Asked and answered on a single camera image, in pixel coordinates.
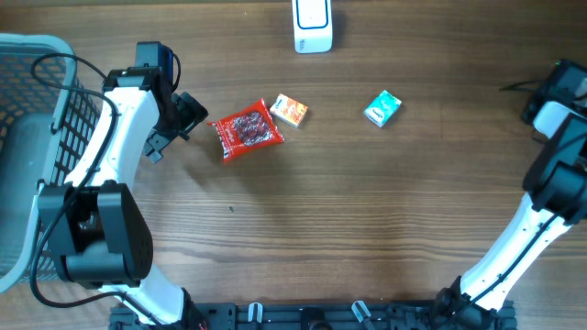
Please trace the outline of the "red snack bag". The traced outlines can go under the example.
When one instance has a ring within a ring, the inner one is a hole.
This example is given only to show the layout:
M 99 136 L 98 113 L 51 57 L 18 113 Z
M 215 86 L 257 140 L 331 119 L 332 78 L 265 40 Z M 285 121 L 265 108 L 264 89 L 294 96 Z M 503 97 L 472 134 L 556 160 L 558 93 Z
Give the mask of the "red snack bag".
M 214 122 L 208 122 L 223 149 L 223 161 L 233 160 L 255 149 L 282 144 L 285 139 L 274 124 L 263 98 L 247 108 Z

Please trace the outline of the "orange small box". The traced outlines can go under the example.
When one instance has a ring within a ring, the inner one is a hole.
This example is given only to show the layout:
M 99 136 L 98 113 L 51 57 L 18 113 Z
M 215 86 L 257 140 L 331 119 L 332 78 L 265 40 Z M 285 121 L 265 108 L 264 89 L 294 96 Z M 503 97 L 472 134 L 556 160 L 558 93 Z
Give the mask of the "orange small box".
M 280 93 L 273 105 L 270 107 L 270 113 L 292 127 L 299 127 L 307 114 L 308 107 L 293 98 Z

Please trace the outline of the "green tissue pack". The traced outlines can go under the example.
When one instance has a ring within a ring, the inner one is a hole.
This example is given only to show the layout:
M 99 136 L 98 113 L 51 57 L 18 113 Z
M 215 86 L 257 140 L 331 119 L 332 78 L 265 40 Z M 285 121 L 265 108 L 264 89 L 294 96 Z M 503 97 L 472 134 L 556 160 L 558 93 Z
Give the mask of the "green tissue pack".
M 363 114 L 377 127 L 383 127 L 399 110 L 402 101 L 386 90 L 373 99 Z

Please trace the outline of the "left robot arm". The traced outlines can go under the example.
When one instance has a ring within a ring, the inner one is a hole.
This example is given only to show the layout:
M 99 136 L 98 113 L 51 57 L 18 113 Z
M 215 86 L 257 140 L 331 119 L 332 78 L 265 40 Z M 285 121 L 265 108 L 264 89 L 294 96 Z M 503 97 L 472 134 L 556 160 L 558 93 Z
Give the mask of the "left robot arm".
M 45 188 L 39 196 L 44 232 L 29 280 L 39 302 L 73 308 L 113 297 L 150 328 L 208 327 L 187 290 L 154 266 L 152 235 L 132 195 L 150 135 L 183 135 L 198 121 L 197 102 L 175 92 L 179 70 L 173 61 L 142 62 L 105 75 L 98 93 L 103 110 L 82 158 L 63 185 Z M 73 302 L 44 296 L 37 281 L 44 248 L 58 276 L 92 291 L 92 296 Z

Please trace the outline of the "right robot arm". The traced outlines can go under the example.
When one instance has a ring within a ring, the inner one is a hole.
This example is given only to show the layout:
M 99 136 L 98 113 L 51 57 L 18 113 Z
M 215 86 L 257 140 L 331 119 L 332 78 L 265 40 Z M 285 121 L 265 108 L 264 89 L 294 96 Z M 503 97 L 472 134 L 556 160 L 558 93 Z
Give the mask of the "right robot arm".
M 484 257 L 443 289 L 434 329 L 496 326 L 509 291 L 539 255 L 586 217 L 586 68 L 561 59 L 537 81 L 522 120 L 545 137 L 513 219 Z

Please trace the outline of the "white barcode scanner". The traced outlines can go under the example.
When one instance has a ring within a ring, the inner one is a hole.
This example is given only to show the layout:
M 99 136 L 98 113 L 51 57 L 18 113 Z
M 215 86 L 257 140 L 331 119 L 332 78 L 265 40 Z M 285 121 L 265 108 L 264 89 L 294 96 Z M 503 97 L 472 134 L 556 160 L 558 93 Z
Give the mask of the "white barcode scanner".
M 299 54 L 323 53 L 333 45 L 330 0 L 292 0 L 294 48 Z

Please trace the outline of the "grey plastic mesh basket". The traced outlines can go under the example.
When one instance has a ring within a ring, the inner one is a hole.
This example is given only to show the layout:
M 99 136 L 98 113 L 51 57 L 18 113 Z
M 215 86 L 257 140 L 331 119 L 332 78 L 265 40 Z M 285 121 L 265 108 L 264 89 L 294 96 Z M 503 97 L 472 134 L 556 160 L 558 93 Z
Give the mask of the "grey plastic mesh basket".
M 72 54 L 57 37 L 1 36 L 2 292 L 28 281 L 43 234 L 39 191 L 63 184 L 100 116 Z

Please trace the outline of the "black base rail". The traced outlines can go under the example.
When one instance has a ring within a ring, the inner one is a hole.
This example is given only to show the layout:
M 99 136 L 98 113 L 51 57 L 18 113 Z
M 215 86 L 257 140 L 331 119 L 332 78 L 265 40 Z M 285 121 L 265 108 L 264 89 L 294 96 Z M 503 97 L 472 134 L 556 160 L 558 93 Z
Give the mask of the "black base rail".
M 431 301 L 388 303 L 258 304 L 198 303 L 211 330 L 429 329 Z

